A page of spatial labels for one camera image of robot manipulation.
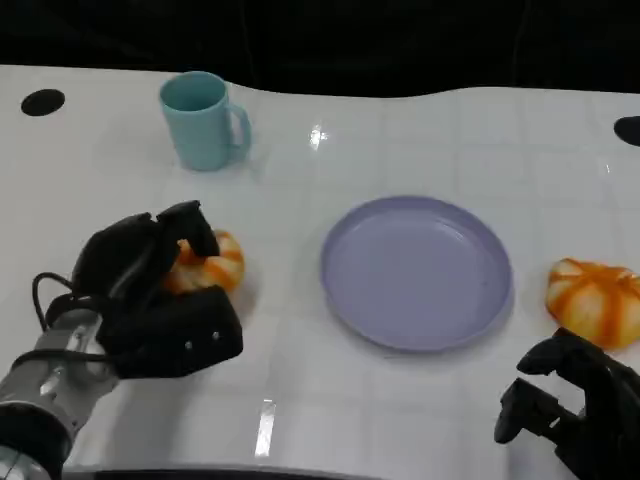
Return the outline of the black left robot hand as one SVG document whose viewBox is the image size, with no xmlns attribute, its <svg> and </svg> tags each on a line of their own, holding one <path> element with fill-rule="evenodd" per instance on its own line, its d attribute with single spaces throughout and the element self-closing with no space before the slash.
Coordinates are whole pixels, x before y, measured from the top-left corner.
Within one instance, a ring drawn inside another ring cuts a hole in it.
<svg viewBox="0 0 640 480">
<path fill-rule="evenodd" d="M 138 314 L 156 297 L 187 241 L 199 258 L 220 253 L 197 200 L 160 214 L 128 216 L 93 234 L 74 266 L 72 292 L 115 312 Z"/>
</svg>

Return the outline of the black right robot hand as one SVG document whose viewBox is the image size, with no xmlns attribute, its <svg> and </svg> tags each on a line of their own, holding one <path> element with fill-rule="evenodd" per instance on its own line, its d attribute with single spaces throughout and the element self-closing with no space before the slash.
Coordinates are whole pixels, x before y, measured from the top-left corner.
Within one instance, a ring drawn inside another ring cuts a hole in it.
<svg viewBox="0 0 640 480">
<path fill-rule="evenodd" d="M 500 399 L 494 441 L 507 444 L 523 430 L 555 445 L 554 453 L 579 479 L 639 477 L 639 375 L 603 349 L 564 328 L 534 345 L 519 361 L 527 375 L 557 374 L 584 392 L 574 414 L 522 378 Z"/>
</svg>

